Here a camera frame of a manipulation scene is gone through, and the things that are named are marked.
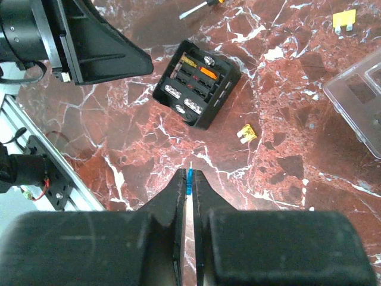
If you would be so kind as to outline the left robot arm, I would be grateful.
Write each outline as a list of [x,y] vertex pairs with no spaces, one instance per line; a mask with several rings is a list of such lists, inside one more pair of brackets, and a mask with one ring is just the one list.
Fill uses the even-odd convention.
[[153,72],[151,57],[91,1],[1,1],[1,62],[20,70],[48,60],[62,82],[94,85]]

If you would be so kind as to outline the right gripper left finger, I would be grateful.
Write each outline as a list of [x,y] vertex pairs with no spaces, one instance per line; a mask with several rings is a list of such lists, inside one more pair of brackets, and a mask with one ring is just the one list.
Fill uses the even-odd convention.
[[185,255],[186,170],[138,211],[150,215],[142,285],[182,285]]

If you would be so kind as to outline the black fuse box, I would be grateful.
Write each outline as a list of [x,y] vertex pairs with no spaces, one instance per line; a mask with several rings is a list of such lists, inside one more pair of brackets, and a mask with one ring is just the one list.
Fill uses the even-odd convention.
[[207,130],[241,78],[238,67],[184,40],[152,97],[192,128]]

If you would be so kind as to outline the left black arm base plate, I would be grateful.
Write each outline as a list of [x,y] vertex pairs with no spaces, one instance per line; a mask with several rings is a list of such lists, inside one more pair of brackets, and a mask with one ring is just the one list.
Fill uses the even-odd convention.
[[74,187],[73,180],[37,136],[29,136],[26,154],[40,156],[44,159],[44,179],[42,181],[45,191],[44,197],[48,199],[55,210],[64,211]]

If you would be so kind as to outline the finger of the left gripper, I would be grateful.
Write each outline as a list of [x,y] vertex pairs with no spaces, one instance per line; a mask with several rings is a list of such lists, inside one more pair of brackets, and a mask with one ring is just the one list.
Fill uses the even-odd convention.
[[151,57],[97,11],[91,1],[57,1],[60,36],[76,85],[93,85],[153,72]]

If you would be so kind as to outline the blue blade fuse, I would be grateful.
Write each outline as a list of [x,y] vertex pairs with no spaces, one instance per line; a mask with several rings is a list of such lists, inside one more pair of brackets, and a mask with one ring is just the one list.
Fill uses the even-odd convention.
[[186,194],[192,195],[192,186],[193,186],[193,161],[190,162],[188,172],[187,172],[187,180],[186,180]]

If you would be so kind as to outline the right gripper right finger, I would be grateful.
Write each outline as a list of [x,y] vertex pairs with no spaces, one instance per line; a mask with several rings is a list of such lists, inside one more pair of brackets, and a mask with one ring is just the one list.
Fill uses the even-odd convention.
[[204,173],[200,170],[193,171],[192,195],[196,284],[214,285],[215,271],[210,214],[216,210],[235,211],[236,209],[211,187]]

